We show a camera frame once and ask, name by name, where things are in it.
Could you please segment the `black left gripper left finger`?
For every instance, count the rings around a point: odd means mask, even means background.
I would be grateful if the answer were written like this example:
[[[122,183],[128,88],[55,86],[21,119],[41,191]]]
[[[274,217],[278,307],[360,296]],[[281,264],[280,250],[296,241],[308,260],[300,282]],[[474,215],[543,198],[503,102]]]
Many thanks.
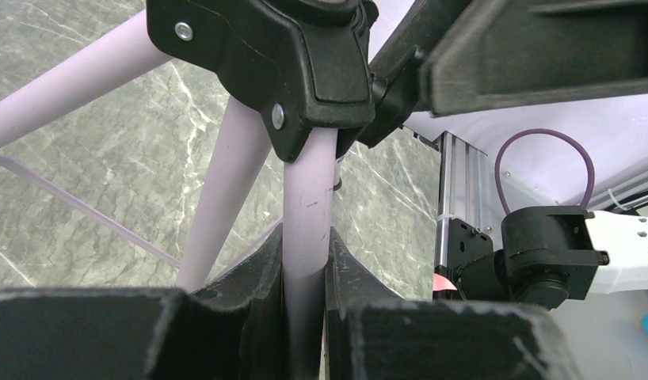
[[[193,293],[0,291],[0,379],[284,379],[281,243]]]

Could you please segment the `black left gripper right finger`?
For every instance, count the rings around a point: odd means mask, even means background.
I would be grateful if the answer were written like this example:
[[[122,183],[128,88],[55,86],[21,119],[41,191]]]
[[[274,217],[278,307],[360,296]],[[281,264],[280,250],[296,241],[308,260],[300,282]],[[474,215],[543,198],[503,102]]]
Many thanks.
[[[411,301],[330,233],[328,379],[579,379],[562,332],[535,306]]]

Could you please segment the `lilac music stand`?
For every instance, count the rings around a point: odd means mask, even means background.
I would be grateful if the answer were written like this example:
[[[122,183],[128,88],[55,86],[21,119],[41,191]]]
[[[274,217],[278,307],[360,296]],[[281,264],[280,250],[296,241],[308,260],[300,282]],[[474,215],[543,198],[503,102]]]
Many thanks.
[[[149,1],[146,8],[0,101],[0,148],[123,84],[180,59],[214,73],[231,95],[175,288],[193,293],[282,230],[286,378],[318,376],[325,354],[325,268],[340,160],[378,145],[418,107],[421,56],[371,70],[372,1]],[[486,154],[482,209],[502,248],[501,223],[527,207],[639,216],[648,201],[648,127],[621,102],[648,93],[434,116],[484,116],[465,141]],[[644,111],[648,116],[648,107]],[[149,252],[154,247],[53,183],[0,156]]]

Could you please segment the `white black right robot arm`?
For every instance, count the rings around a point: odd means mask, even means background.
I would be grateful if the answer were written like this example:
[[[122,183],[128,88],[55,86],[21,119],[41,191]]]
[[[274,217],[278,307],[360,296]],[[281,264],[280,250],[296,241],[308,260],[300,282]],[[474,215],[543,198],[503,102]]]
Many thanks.
[[[527,207],[501,236],[455,219],[455,290],[409,301],[333,232],[327,378],[648,379],[648,217]]]

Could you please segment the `black right arm gripper finger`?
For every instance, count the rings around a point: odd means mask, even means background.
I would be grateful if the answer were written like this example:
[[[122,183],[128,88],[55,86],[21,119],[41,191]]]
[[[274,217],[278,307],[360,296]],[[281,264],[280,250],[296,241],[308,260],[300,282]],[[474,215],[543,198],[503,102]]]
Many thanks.
[[[648,1],[412,1],[372,59],[411,49],[438,115],[648,93]]]

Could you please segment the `silver aluminium rail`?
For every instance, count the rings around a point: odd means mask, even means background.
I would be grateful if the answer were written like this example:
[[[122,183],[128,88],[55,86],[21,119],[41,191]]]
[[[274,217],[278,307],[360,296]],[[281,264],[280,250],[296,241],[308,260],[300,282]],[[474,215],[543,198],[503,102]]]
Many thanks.
[[[434,272],[454,284],[456,270],[493,250],[493,238],[482,209],[489,199],[485,181],[487,156],[468,142],[443,132]]]

